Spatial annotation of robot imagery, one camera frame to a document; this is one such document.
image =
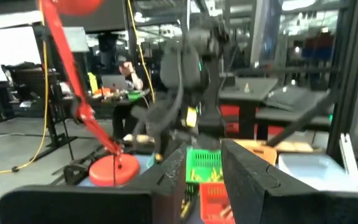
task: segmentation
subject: whiteboard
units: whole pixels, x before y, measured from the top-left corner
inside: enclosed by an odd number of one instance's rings
[[[17,65],[22,62],[41,63],[33,29],[0,29],[0,81],[7,80],[1,65]]]
[[[31,11],[31,12],[1,14],[0,29],[5,27],[23,25],[23,24],[32,24],[35,22],[40,22],[41,20],[42,20],[42,14],[38,10]]]

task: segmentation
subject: black table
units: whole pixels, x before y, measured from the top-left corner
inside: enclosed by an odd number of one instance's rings
[[[91,107],[96,111],[96,115],[98,116],[98,112],[101,112],[102,114],[106,114],[107,117],[102,116],[102,118],[111,118],[111,114],[114,111],[115,107],[117,106],[127,106],[135,103],[138,100],[144,100],[143,97],[146,97],[149,94],[150,90],[146,89],[144,90],[138,99],[136,100],[129,100],[129,99],[122,99],[122,100],[115,100],[115,99],[109,99],[109,100],[102,100],[103,97],[100,98],[93,98],[91,96],[87,96],[86,100],[91,105]],[[72,97],[66,97],[61,99],[58,103],[60,103],[63,106],[63,110],[70,114],[71,112],[71,106],[73,104],[73,98]]]
[[[261,127],[258,127],[257,139],[267,140],[268,130],[267,126],[279,126],[285,127],[290,123],[295,122],[303,114],[303,111],[293,112],[281,110],[278,108],[261,108],[256,113],[255,118],[258,124],[262,124]],[[305,126],[307,130],[314,131],[329,131],[331,127],[331,121],[329,116],[317,116],[311,122]]]
[[[240,107],[239,132],[231,138],[253,139],[256,107],[266,99],[278,82],[277,78],[236,78],[234,87],[227,87],[219,93],[223,105]]]

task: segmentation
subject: red robot arm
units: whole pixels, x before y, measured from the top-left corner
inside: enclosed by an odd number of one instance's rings
[[[45,16],[45,20],[49,26],[49,29],[52,33],[53,39],[55,40],[57,49],[59,51],[60,57],[62,58],[64,68],[67,72],[68,79],[70,81],[71,87],[73,88],[74,94],[76,95],[79,104],[76,109],[76,117],[81,119],[85,126],[94,134],[94,136],[100,141],[101,144],[105,146],[105,148],[119,156],[122,152],[120,145],[116,144],[115,142],[111,141],[110,136],[104,131],[104,129],[98,124],[95,120],[93,114],[94,111],[92,107],[87,104],[86,102],[86,95],[84,89],[82,88],[80,79],[78,77],[75,61],[73,58],[73,54],[69,48],[68,42],[66,40],[65,33],[63,31],[62,22],[59,17],[58,9],[60,7],[71,6],[76,7],[76,3],[68,0],[61,0],[63,3],[53,2],[52,0],[41,0],[41,7],[42,11]],[[93,3],[94,9],[97,8],[99,1]],[[86,14],[89,12],[89,8],[87,11],[77,11],[76,12],[65,12],[66,14]]]

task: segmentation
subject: wooden block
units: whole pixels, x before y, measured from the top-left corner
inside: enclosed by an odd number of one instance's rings
[[[232,139],[240,146],[247,147],[258,147],[264,144],[266,141],[253,140],[253,139]],[[278,152],[313,152],[313,148],[306,142],[290,142],[284,141],[278,144],[275,149]]]
[[[253,152],[255,155],[266,160],[270,164],[275,164],[277,159],[277,151],[271,147],[263,146],[265,141],[233,139],[240,146]]]
[[[133,141],[133,136],[131,134],[127,134],[124,137],[124,141]],[[148,143],[148,142],[154,142],[154,139],[150,136],[147,136],[145,134],[138,134],[137,135],[137,142],[139,143]]]

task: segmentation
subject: plastic basket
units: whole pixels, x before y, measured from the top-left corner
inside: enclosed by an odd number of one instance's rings
[[[200,184],[200,216],[205,224],[235,224],[234,218],[220,217],[229,204],[224,183]]]
[[[192,149],[187,151],[186,182],[203,183],[210,182],[213,169],[219,172],[222,169],[221,151],[209,151],[204,149]],[[200,180],[192,179],[191,173],[200,177]]]

